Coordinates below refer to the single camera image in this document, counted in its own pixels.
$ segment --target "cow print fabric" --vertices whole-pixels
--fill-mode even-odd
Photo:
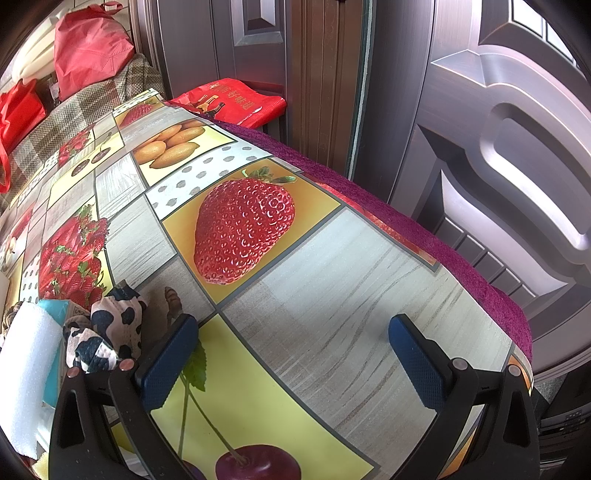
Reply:
[[[113,370],[124,358],[138,359],[146,308],[144,299],[121,282],[91,306],[90,318],[70,318],[64,324],[68,367],[93,373]]]

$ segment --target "red fabric bag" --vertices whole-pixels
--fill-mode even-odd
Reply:
[[[134,45],[113,18],[122,8],[118,2],[91,5],[57,23],[53,57],[61,101],[114,77],[134,56]]]
[[[256,93],[240,80],[222,79],[194,88],[170,103],[206,118],[257,128],[281,116],[286,102],[280,96]]]
[[[43,104],[35,92],[36,84],[36,80],[26,85],[19,80],[7,93],[0,95],[0,161],[4,168],[4,183],[0,183],[0,193],[6,193],[10,189],[8,156],[46,116]]]

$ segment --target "purple towel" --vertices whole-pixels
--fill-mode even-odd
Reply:
[[[496,324],[515,342],[531,363],[531,330],[519,305],[505,293],[487,283],[453,248],[448,247],[414,220],[397,212],[390,205],[377,199],[337,172],[305,158],[296,150],[268,135],[239,125],[219,121],[216,121],[216,123],[234,135],[267,150],[269,153],[301,168],[306,173],[317,177],[340,191],[416,244],[416,246],[439,260],[470,295],[476,299]]]

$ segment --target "strawberry cluster image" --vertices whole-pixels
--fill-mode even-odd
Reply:
[[[289,230],[296,207],[269,167],[215,187],[201,205],[195,231],[195,266],[209,283],[227,285],[252,270]]]
[[[41,251],[39,298],[71,300],[88,309],[106,287],[97,255],[104,249],[107,219],[92,220],[84,205],[45,243]]]
[[[74,155],[84,149],[86,143],[88,142],[90,131],[94,128],[94,126],[94,124],[89,125],[82,132],[78,133],[75,137],[71,138],[68,142],[60,147],[60,153],[57,159],[57,164],[60,166],[60,168],[68,163],[68,161]]]
[[[136,120],[148,115],[153,110],[156,110],[159,106],[162,106],[162,103],[156,97],[150,97],[118,115],[115,120],[120,128],[125,128]]]

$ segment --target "cherry stem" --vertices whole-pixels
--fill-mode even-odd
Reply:
[[[232,446],[223,437],[223,435],[220,433],[220,431],[217,428],[215,428],[215,426],[213,425],[213,423],[211,422],[211,420],[209,420],[207,418],[207,415],[205,415],[205,412],[199,406],[199,403],[197,403],[197,400],[195,399],[195,397],[193,395],[193,392],[191,392],[191,389],[189,388],[189,382],[187,381],[187,379],[185,378],[185,376],[183,374],[181,374],[181,380],[182,380],[185,388],[189,392],[189,396],[191,397],[191,400],[193,400],[193,403],[195,403],[195,406],[201,412],[201,415],[203,415],[203,418],[205,419],[205,421],[208,423],[208,425],[212,428],[212,430],[214,431],[214,433],[217,435],[217,438],[219,438],[221,440],[221,442],[224,444],[224,446],[228,449],[228,452],[230,452],[230,455],[232,455],[234,457],[234,460],[236,460],[236,463],[240,467],[246,466],[248,464],[248,460],[246,458],[244,458],[242,455],[240,455],[240,453],[238,453],[236,450],[234,450],[232,448]]]

